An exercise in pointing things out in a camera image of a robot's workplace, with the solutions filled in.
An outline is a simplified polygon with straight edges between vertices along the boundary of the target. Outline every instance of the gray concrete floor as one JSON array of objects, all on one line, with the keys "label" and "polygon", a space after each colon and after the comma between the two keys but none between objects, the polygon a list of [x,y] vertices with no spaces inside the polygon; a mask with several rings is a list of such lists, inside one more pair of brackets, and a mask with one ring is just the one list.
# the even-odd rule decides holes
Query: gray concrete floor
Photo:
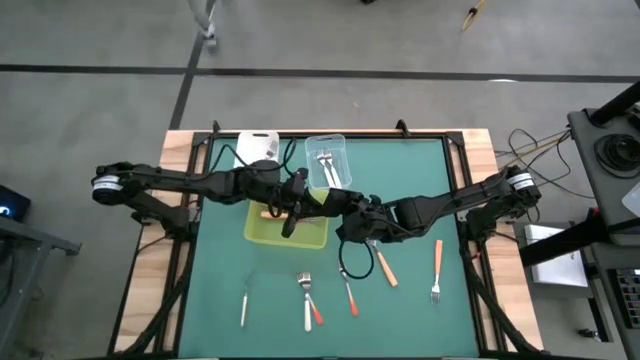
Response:
[{"label": "gray concrete floor", "polygon": [[[220,47],[201,67],[637,75],[640,11],[631,0],[489,1],[469,32],[475,0],[219,0]],[[0,1],[0,64],[184,66],[195,28],[170,0]],[[125,208],[92,202],[98,164],[156,163],[180,76],[0,73],[0,183],[33,199],[29,223],[84,244],[53,256],[21,343],[48,358],[104,354],[139,227]],[[506,149],[514,128],[541,137],[569,111],[597,107],[628,84],[196,77],[181,128],[489,128]],[[517,138],[517,143],[527,140]],[[570,141],[561,184],[589,195]],[[553,177],[557,157],[538,162]],[[543,220],[580,220],[592,200],[547,185]],[[534,299],[545,348],[623,359],[593,327],[586,300]]]}]

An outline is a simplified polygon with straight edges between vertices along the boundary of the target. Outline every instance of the green table mat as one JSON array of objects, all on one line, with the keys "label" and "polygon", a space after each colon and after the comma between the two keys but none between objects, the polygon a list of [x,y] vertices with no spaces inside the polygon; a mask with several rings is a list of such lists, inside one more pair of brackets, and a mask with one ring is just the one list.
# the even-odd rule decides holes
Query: green table mat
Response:
[{"label": "green table mat", "polygon": [[[287,140],[282,140],[281,149]],[[235,140],[216,140],[213,154]],[[303,142],[289,164],[306,166]],[[391,201],[450,191],[440,140],[347,140],[350,189]],[[232,167],[230,153],[219,169]],[[259,245],[244,238],[248,202],[224,206],[205,201],[187,298],[180,357],[417,357],[478,355],[453,216],[438,220],[422,238],[383,244],[398,286],[376,267],[351,280],[360,316],[351,315],[338,273],[339,240],[331,219],[322,250]],[[441,302],[430,302],[435,240],[444,241]],[[345,264],[367,270],[362,245],[347,243]],[[304,331],[304,295],[296,274],[311,272],[313,300],[324,325]],[[244,283],[254,272],[246,324],[240,327]]]}]

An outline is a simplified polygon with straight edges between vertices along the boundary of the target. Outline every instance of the yellow plastic tray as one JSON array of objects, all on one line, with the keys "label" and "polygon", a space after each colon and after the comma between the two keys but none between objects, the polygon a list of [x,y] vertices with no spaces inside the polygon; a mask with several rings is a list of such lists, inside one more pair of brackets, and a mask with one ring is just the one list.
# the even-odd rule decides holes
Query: yellow plastic tray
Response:
[{"label": "yellow plastic tray", "polygon": [[[318,201],[324,203],[327,190],[311,190]],[[327,243],[329,219],[325,217],[298,221],[293,234],[287,239],[282,237],[282,224],[286,217],[278,219],[263,218],[260,213],[267,211],[267,205],[255,201],[249,202],[249,213],[244,226],[244,237],[258,244],[291,246],[303,249],[322,249]]]}]

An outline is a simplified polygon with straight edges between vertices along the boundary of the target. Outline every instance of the clear plastic container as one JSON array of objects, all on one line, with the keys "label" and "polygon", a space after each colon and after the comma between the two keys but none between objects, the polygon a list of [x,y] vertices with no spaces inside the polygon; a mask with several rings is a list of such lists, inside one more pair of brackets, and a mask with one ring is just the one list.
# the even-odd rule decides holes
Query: clear plastic container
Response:
[{"label": "clear plastic container", "polygon": [[304,142],[309,184],[314,189],[346,189],[351,185],[347,147],[340,134],[312,136]]},{"label": "clear plastic container", "polygon": [[[326,190],[311,190],[311,195],[324,203],[327,198]],[[268,211],[267,205],[250,201],[247,222],[244,227],[244,237],[255,243],[276,246],[291,246],[303,249],[322,249],[327,243],[329,233],[329,219],[326,217],[309,218],[298,221],[296,229],[290,237],[282,234],[282,225],[286,216],[274,219],[262,217]]]},{"label": "clear plastic container", "polygon": [[640,182],[622,198],[622,204],[635,216],[640,217]]}]

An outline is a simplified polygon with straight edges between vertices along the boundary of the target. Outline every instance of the white container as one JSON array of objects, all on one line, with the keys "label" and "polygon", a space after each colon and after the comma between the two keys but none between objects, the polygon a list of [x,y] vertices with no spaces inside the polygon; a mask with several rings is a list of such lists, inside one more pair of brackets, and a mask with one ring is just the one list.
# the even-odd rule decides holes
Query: white container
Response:
[{"label": "white container", "polygon": [[640,217],[640,182],[622,198],[622,205],[635,216]]},{"label": "white container", "polygon": [[[331,187],[346,189],[351,185],[351,173],[347,160],[347,147],[344,136],[340,134],[312,136],[304,142],[307,152],[307,167],[309,168],[309,183],[314,189],[329,189]],[[331,156],[331,165],[325,160],[322,166],[320,158]]]}]

